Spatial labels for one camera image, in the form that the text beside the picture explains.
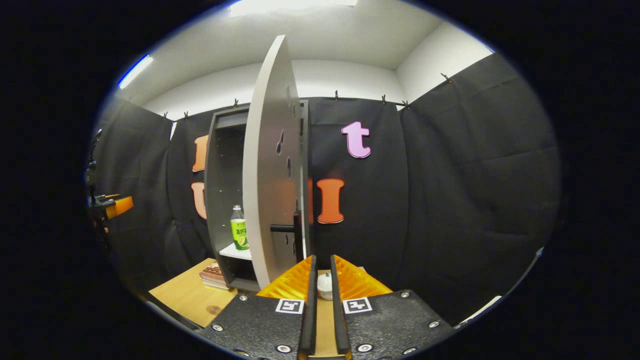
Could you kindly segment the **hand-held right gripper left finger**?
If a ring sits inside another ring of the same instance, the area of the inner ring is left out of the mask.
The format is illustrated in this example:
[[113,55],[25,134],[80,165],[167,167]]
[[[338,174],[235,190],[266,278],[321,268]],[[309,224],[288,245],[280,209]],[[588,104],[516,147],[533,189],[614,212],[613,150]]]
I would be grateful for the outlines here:
[[240,293],[201,337],[246,360],[306,360],[316,350],[317,257],[308,256],[256,294]]

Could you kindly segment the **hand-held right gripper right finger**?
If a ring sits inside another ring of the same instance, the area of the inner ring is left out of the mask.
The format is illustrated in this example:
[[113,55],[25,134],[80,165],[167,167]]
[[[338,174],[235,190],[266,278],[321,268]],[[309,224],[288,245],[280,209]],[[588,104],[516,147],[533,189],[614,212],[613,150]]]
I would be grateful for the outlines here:
[[338,255],[330,265],[335,341],[347,360],[407,360],[453,334],[411,289],[392,291]]

